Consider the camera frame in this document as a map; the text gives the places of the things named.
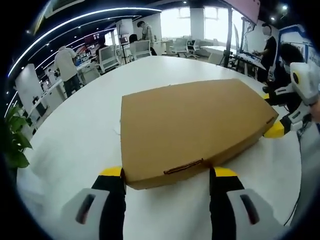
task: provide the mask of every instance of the brown cardboard box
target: brown cardboard box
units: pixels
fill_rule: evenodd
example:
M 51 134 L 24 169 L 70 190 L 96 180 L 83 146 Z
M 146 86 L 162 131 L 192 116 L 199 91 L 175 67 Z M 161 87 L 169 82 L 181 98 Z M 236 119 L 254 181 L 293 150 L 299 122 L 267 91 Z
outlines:
M 237 79 L 123 96 L 121 152 L 127 184 L 154 188 L 221 165 L 257 142 L 277 116 Z

